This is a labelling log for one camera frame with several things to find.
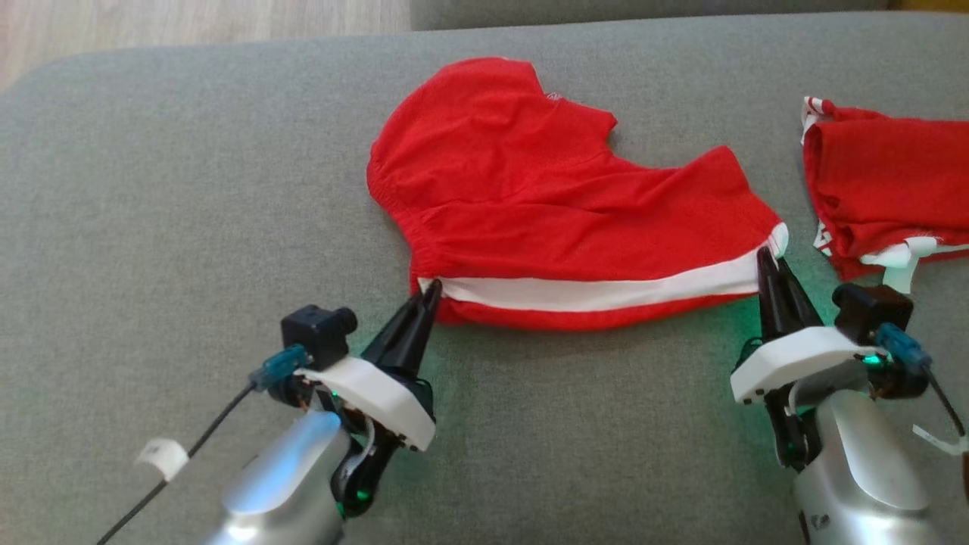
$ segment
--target gray fabric surface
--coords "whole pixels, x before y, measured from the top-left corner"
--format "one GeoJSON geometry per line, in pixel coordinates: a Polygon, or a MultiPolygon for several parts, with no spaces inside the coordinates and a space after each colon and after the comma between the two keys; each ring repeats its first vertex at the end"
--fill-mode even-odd
{"type": "Polygon", "coordinates": [[[411,0],[415,30],[650,17],[884,10],[889,0],[411,0]]]}
{"type": "MultiPolygon", "coordinates": [[[[625,21],[48,65],[0,96],[0,541],[93,542],[154,484],[132,466],[144,442],[194,441],[293,309],[354,308],[360,349],[405,298],[409,256],[367,194],[369,145],[440,66],[491,54],[615,112],[633,161],[730,145],[787,220],[826,318],[837,280],[811,247],[801,97],[969,112],[969,16],[625,21]]],[[[965,260],[920,267],[911,325],[964,414],[967,281],[965,260]]],[[[437,439],[395,458],[347,543],[797,542],[794,474],[766,415],[730,394],[757,329],[754,300],[582,335],[438,328],[424,363],[437,439]]],[[[956,462],[909,433],[951,433],[938,402],[882,406],[960,541],[956,462]]],[[[198,542],[224,485],[295,416],[244,402],[116,543],[198,542]]]]}

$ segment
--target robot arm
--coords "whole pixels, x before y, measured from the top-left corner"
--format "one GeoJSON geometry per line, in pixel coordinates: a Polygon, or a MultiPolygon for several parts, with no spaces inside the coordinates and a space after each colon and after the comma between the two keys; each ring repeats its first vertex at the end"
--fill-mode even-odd
{"type": "Polygon", "coordinates": [[[940,543],[928,494],[874,402],[929,383],[918,345],[894,342],[911,341],[901,333],[911,301],[846,284],[833,296],[835,327],[824,327],[784,260],[758,258],[763,338],[744,346],[731,386],[737,402],[764,404],[777,460],[798,473],[805,542],[940,543]]]}
{"type": "Polygon", "coordinates": [[[427,448],[433,397],[418,371],[440,297],[440,282],[416,294],[361,358],[347,355],[345,335],[356,328],[348,311],[310,306],[283,320],[286,348],[304,348],[306,362],[254,380],[272,382],[274,399],[306,413],[226,489],[225,520],[207,545],[336,543],[345,519],[372,504],[392,454],[427,448]]]}

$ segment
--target white stripe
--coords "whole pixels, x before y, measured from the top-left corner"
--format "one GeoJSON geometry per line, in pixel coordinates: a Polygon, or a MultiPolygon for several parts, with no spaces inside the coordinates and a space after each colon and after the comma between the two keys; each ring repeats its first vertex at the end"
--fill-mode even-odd
{"type": "Polygon", "coordinates": [[[804,145],[804,136],[807,135],[807,130],[825,115],[823,105],[824,100],[820,98],[804,97],[804,104],[800,107],[800,123],[804,126],[804,130],[800,132],[801,145],[804,145]]]}
{"type": "MultiPolygon", "coordinates": [[[[541,278],[440,278],[444,297],[507,310],[595,312],[657,305],[712,295],[757,292],[757,250],[769,246],[784,255],[788,229],[774,227],[770,237],[747,253],[655,280],[545,280],[541,278]]],[[[419,278],[426,289],[432,278],[419,278]]]]}
{"type": "Polygon", "coordinates": [[[912,277],[919,259],[937,253],[969,250],[969,244],[944,246],[934,237],[911,237],[905,242],[893,244],[880,252],[862,255],[859,261],[865,265],[885,268],[882,283],[900,293],[912,293],[912,277]]]}

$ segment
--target black cable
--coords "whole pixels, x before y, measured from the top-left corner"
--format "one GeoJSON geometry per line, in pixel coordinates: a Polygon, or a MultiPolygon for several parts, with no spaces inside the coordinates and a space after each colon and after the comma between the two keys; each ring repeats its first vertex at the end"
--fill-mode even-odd
{"type": "MultiPolygon", "coordinates": [[[[939,382],[935,380],[932,369],[929,369],[928,366],[922,368],[925,370],[925,376],[928,377],[928,383],[932,386],[932,390],[935,390],[935,394],[939,397],[939,401],[942,402],[942,406],[946,407],[949,418],[953,419],[955,431],[959,434],[959,437],[965,437],[965,426],[962,425],[959,415],[955,414],[955,409],[949,402],[949,398],[942,392],[942,387],[939,386],[939,382]]],[[[965,495],[966,501],[969,501],[969,452],[962,453],[962,493],[965,495]]]]}
{"type": "MultiPolygon", "coordinates": [[[[239,405],[239,403],[242,402],[242,400],[255,389],[256,389],[256,383],[250,382],[244,389],[242,389],[241,392],[239,392],[233,398],[232,401],[229,401],[229,404],[226,405],[226,408],[222,409],[222,412],[219,413],[219,416],[215,417],[215,420],[213,420],[212,423],[208,425],[208,428],[205,430],[202,436],[199,437],[199,440],[196,441],[195,444],[192,445],[192,448],[188,450],[189,459],[195,456],[195,453],[199,452],[199,449],[202,448],[202,445],[204,445],[205,442],[208,441],[208,438],[211,437],[213,433],[215,433],[215,429],[218,428],[220,424],[222,424],[222,421],[224,421],[226,417],[229,416],[229,413],[232,412],[233,409],[235,409],[235,407],[239,405]]],[[[114,537],[114,535],[118,533],[119,530],[124,528],[124,525],[128,524],[129,521],[134,519],[135,515],[137,515],[152,499],[158,496],[158,494],[162,492],[162,490],[164,490],[165,487],[168,486],[168,484],[169,484],[169,481],[163,480],[162,482],[155,485],[155,488],[151,489],[151,492],[145,495],[145,497],[143,497],[141,501],[139,501],[134,507],[132,507],[131,511],[128,511],[128,514],[121,517],[121,520],[119,520],[118,522],[114,523],[114,526],[112,526],[111,529],[109,529],[108,532],[105,533],[105,535],[98,540],[98,545],[105,545],[105,543],[108,543],[109,539],[114,537]]]]}
{"type": "Polygon", "coordinates": [[[939,386],[938,381],[935,380],[935,375],[932,373],[932,369],[929,369],[928,366],[922,368],[925,370],[925,376],[928,377],[928,383],[932,386],[932,390],[935,390],[935,394],[939,397],[939,401],[942,402],[942,406],[944,406],[946,408],[946,412],[949,413],[949,418],[953,419],[955,431],[960,437],[964,437],[966,435],[965,426],[963,426],[962,421],[959,420],[959,415],[955,414],[955,409],[949,402],[949,398],[942,393],[942,387],[939,386]]]}

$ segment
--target red garment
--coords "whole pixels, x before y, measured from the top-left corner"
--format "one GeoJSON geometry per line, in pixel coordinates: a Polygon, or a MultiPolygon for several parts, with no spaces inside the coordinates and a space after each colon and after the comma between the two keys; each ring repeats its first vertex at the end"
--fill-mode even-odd
{"type": "Polygon", "coordinates": [[[863,262],[904,266],[878,257],[911,239],[931,246],[915,261],[965,254],[969,122],[892,118],[814,97],[804,99],[801,118],[807,187],[821,223],[815,245],[842,279],[877,270],[863,262]]]}
{"type": "Polygon", "coordinates": [[[787,231],[718,147],[681,169],[612,154],[615,118],[546,95],[523,61],[442,69],[393,113],[367,184],[438,316],[525,329],[622,326],[752,294],[787,231]]]}

